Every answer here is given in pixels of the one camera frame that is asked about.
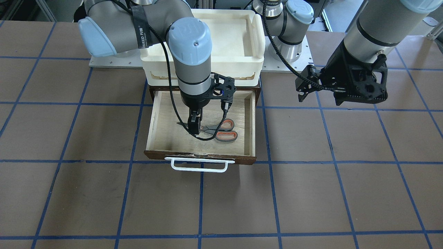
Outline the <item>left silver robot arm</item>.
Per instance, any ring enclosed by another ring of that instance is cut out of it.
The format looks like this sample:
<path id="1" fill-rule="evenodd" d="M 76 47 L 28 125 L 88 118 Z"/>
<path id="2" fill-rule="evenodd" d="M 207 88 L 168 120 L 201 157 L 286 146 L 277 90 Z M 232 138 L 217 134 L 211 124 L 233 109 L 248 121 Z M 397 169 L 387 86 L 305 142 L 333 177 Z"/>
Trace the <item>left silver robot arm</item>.
<path id="1" fill-rule="evenodd" d="M 326 66 L 317 70 L 307 65 L 302 73 L 291 66 L 295 58 L 283 50 L 301 48 L 314 19 L 312 6 L 304 0 L 253 0 L 249 8 L 261 16 L 273 57 L 297 76 L 299 101 L 312 92 L 327 90 L 340 105 L 386 101 L 387 55 L 441 5 L 441 0 L 369 0 Z"/>

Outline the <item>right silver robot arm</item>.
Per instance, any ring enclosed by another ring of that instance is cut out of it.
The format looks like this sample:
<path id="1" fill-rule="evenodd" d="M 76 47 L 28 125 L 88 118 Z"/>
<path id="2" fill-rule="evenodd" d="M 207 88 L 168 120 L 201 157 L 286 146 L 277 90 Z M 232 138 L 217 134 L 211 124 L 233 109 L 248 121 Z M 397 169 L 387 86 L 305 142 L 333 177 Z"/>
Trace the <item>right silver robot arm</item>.
<path id="1" fill-rule="evenodd" d="M 185 0 L 154 0 L 126 7 L 118 0 L 84 1 L 79 20 L 84 44 L 94 57 L 167 44 L 182 101 L 189 107 L 188 131 L 199 134 L 201 111 L 209 103 L 212 41 L 209 27 L 195 18 Z"/>

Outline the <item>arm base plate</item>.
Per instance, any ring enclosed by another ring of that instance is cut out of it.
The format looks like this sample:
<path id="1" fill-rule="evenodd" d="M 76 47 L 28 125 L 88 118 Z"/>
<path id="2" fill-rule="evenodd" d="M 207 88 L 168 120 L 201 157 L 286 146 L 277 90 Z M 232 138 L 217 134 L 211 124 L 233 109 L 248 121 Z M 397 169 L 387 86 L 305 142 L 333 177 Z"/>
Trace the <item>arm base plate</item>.
<path id="1" fill-rule="evenodd" d="M 122 52 L 117 55 L 90 58 L 92 68 L 142 69 L 141 55 L 138 49 Z"/>
<path id="2" fill-rule="evenodd" d="M 276 55 L 275 49 L 270 44 L 269 38 L 265 38 L 265 52 L 264 63 L 261 72 L 271 73 L 291 73 L 291 71 L 284 65 L 280 57 Z M 301 73 L 307 65 L 314 65 L 308 40 L 305 36 L 302 43 L 294 47 L 289 47 L 287 44 L 282 44 L 280 40 L 274 38 L 277 47 L 285 60 L 290 63 L 292 68 Z"/>

